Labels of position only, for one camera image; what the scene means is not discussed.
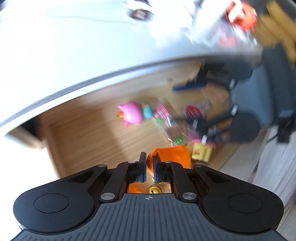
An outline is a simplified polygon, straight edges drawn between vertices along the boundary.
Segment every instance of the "orange toy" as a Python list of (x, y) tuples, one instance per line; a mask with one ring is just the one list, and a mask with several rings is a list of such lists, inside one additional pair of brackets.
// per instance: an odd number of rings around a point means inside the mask
[(131, 183), (128, 186), (128, 193), (142, 193), (139, 189), (136, 183)]
[(234, 48), (238, 43), (238, 39), (235, 37), (232, 29), (224, 24), (218, 23), (213, 27), (212, 36), (219, 35), (219, 39), (217, 40), (217, 44), (221, 48)]
[(239, 26), (244, 31), (252, 31), (257, 23), (257, 13), (254, 8), (245, 2), (233, 1), (226, 10), (226, 19)]
[(156, 148), (152, 150), (147, 157), (147, 168), (151, 176), (154, 176), (153, 157), (157, 154), (162, 162), (173, 161), (180, 163), (183, 168), (191, 167), (190, 153), (185, 146)]

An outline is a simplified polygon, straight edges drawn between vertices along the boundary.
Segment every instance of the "yellow block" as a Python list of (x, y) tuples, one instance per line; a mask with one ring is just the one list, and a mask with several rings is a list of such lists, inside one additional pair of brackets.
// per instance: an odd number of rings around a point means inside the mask
[(212, 153), (213, 147), (208, 144), (194, 143), (192, 159), (208, 162)]

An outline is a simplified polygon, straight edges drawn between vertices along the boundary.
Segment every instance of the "pink toy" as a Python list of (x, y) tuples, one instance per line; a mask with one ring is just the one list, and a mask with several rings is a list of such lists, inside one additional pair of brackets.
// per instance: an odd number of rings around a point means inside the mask
[(121, 110), (117, 116), (125, 120), (125, 126), (129, 124), (138, 125), (142, 123), (143, 112), (139, 103), (135, 101), (129, 101), (126, 104), (121, 104), (117, 107)]

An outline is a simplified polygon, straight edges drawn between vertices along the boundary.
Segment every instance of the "yellow object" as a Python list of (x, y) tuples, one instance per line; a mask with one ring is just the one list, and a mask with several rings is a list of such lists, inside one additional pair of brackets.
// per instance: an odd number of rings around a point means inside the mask
[(283, 43), (288, 59), (291, 63), (294, 63), (296, 61), (296, 50), (293, 39), (269, 15), (261, 15), (260, 21), (272, 35)]
[(194, 143), (192, 159), (208, 162), (212, 153), (213, 147), (208, 144)]
[(150, 188), (149, 188), (149, 193), (153, 194), (158, 194), (162, 193), (162, 187), (159, 183), (154, 183)]
[(260, 20), (257, 22), (252, 35), (264, 47), (274, 47), (278, 43), (278, 40), (268, 31), (268, 29), (264, 26), (264, 24), (262, 24)]
[(267, 10), (277, 24), (296, 42), (296, 25), (293, 20), (281, 9), (276, 1), (267, 5)]

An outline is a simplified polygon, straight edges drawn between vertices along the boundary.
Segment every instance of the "candy wrapper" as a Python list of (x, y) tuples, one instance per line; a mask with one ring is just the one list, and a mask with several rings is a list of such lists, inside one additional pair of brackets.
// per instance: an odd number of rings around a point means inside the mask
[(153, 118), (158, 127), (171, 142), (171, 146), (187, 144), (187, 136), (183, 133), (178, 124), (172, 120), (172, 114), (168, 111), (163, 102), (157, 104), (153, 113)]

